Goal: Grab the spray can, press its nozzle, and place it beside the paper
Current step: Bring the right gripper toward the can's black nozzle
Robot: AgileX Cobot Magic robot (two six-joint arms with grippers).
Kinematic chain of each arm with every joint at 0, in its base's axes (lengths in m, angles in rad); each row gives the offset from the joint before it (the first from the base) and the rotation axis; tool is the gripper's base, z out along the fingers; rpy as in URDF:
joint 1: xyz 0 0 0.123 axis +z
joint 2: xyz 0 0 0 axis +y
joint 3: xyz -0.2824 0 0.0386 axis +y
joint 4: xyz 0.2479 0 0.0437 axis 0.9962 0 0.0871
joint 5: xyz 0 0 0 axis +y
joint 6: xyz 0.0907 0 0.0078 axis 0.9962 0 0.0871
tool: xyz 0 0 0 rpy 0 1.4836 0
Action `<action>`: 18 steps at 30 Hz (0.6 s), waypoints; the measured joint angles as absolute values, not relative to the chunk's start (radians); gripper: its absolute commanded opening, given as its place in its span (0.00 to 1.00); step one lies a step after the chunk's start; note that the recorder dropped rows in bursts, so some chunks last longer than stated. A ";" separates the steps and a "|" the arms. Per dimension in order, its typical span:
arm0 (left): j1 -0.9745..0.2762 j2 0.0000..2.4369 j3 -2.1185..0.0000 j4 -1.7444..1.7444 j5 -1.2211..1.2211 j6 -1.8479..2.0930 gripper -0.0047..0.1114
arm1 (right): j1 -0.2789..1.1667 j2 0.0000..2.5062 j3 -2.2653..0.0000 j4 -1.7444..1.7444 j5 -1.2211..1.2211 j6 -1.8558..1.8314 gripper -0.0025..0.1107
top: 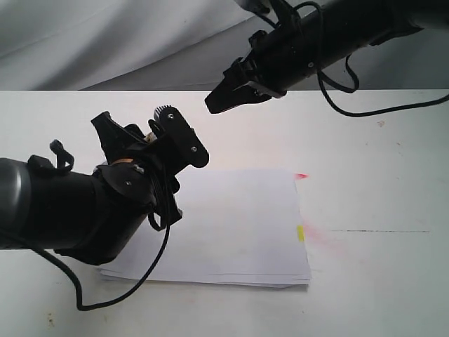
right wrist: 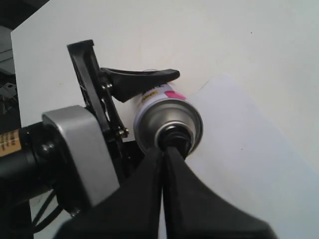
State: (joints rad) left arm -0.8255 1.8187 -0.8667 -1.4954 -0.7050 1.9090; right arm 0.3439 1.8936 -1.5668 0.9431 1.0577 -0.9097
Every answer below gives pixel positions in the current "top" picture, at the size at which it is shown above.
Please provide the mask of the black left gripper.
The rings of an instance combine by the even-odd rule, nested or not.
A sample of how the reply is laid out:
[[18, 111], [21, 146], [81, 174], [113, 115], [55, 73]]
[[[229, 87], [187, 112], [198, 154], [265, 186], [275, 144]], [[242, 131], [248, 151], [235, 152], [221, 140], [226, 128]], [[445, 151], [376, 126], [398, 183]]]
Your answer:
[[101, 225], [139, 225], [145, 218], [161, 230], [182, 219], [175, 193], [180, 189], [171, 160], [160, 155], [170, 149], [166, 138], [152, 143], [136, 124], [116, 123], [109, 112], [91, 120], [106, 162], [93, 171], [95, 222]]

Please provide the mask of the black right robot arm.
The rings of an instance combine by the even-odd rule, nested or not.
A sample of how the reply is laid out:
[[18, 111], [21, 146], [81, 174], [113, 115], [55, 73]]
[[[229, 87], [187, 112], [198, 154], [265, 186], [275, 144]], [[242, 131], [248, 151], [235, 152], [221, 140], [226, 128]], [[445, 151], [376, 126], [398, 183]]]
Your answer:
[[224, 71], [223, 80], [205, 99], [212, 114], [282, 98], [311, 75], [317, 76], [328, 104], [347, 117], [370, 117], [448, 101], [443, 96], [371, 112], [348, 112], [332, 101], [325, 86], [354, 93], [360, 85], [355, 72], [345, 67], [354, 83], [351, 88], [323, 72], [367, 45], [377, 46], [423, 29], [448, 28], [447, 1], [330, 1], [324, 5], [304, 1], [296, 6], [287, 1], [244, 1], [240, 6], [272, 30], [256, 31], [248, 40], [249, 53]]

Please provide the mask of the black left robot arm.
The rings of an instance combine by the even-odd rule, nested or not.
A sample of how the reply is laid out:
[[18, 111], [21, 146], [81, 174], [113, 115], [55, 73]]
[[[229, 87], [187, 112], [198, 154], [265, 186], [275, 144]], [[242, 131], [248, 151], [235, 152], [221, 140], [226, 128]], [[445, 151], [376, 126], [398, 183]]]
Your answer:
[[105, 163], [90, 174], [74, 171], [74, 157], [54, 140], [57, 161], [33, 154], [1, 160], [1, 248], [53, 250], [89, 265], [114, 260], [139, 226], [156, 231], [181, 219], [176, 178], [208, 155], [189, 153], [195, 133], [180, 112], [160, 107], [144, 134], [120, 126], [110, 113], [92, 120]]

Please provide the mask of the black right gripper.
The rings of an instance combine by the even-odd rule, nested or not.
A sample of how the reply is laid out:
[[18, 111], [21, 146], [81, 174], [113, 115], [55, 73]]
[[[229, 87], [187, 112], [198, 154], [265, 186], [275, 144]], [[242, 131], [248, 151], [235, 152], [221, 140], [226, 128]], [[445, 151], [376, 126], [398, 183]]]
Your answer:
[[282, 98], [294, 84], [325, 64], [329, 38], [321, 20], [302, 20], [249, 38], [250, 50], [223, 73], [223, 80], [205, 98], [211, 114], [241, 105]]

